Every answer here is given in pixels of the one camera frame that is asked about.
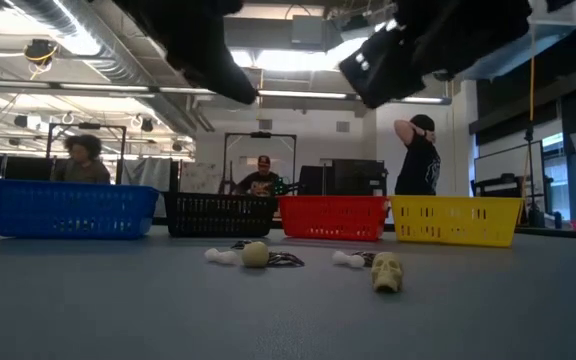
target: black basket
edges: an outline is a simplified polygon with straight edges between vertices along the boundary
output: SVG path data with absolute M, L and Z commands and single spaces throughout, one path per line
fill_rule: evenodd
M 252 196 L 165 193 L 168 232 L 174 237 L 268 235 L 277 199 Z

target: woman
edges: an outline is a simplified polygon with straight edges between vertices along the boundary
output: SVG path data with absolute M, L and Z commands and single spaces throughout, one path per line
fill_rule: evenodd
M 441 159 L 434 145 L 435 122 L 427 115 L 396 120 L 395 133 L 408 149 L 395 194 L 436 195 Z
M 93 135 L 71 136 L 66 139 L 64 146 L 68 149 L 70 159 L 55 169 L 53 181 L 110 184 L 110 173 L 99 161 L 99 138 Z

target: curly hair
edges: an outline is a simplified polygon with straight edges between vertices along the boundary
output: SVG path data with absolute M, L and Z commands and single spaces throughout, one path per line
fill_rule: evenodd
M 70 136 L 64 141 L 64 146 L 68 151 L 72 151 L 73 146 L 80 145 L 88 151 L 88 158 L 95 160 L 101 154 L 101 140 L 94 135 L 76 135 Z

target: yellow basket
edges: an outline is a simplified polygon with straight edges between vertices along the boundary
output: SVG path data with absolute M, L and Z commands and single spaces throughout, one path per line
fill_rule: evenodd
M 510 247 L 520 198 L 391 196 L 397 239 Z

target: blue basket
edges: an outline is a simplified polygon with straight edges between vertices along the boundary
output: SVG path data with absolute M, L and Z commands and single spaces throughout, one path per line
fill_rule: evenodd
M 0 235 L 137 239 L 152 225 L 151 187 L 0 180 Z

